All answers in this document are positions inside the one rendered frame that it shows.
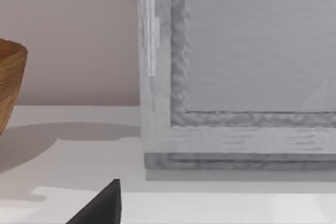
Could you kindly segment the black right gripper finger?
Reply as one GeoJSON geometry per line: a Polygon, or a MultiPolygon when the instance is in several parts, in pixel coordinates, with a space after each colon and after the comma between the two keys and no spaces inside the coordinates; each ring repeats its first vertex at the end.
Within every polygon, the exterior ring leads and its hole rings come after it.
{"type": "Polygon", "coordinates": [[[66,224],[121,224],[120,179],[114,179],[66,224]]]}

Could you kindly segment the brown wooden bowl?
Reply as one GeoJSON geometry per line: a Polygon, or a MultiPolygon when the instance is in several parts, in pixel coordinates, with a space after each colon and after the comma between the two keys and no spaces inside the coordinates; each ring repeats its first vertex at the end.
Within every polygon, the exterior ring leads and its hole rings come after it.
{"type": "Polygon", "coordinates": [[[0,135],[4,132],[22,85],[28,50],[0,38],[0,135]]]}

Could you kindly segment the grey cabinet door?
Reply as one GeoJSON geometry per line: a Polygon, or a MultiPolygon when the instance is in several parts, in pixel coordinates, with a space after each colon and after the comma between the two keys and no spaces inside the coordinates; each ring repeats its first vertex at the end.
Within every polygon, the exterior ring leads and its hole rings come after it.
{"type": "Polygon", "coordinates": [[[171,124],[336,127],[336,0],[171,0],[171,124]]]}

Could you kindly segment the grey wooden cabinet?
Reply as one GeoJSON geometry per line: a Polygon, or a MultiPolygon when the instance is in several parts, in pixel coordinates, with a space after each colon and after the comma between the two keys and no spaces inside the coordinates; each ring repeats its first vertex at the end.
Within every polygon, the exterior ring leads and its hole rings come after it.
{"type": "Polygon", "coordinates": [[[171,124],[171,0],[138,0],[147,169],[336,170],[336,127],[171,124]]]}

